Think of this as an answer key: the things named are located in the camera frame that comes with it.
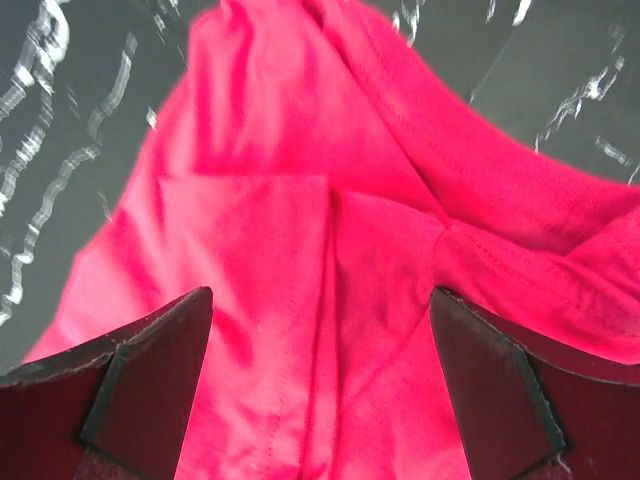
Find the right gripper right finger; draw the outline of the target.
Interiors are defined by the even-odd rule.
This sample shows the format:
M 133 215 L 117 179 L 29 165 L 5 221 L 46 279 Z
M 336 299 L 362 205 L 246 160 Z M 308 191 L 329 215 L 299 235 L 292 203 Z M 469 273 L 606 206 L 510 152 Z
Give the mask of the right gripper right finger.
M 442 287 L 430 319 L 472 478 L 638 478 L 638 366 L 581 352 Z

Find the pink t shirt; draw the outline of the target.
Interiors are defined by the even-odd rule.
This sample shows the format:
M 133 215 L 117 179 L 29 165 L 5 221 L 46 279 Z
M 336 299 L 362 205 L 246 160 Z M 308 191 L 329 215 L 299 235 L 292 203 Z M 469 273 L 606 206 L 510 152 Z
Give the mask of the pink t shirt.
M 223 1 L 38 359 L 213 292 L 180 479 L 465 479 L 446 286 L 639 360 L 639 191 L 477 116 L 357 1 Z

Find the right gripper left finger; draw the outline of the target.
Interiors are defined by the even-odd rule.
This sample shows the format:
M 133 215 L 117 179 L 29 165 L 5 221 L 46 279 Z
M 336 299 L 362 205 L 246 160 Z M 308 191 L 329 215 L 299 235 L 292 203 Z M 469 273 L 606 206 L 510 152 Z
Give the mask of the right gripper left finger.
M 1 377 L 4 479 L 171 479 L 212 319 L 196 288 Z

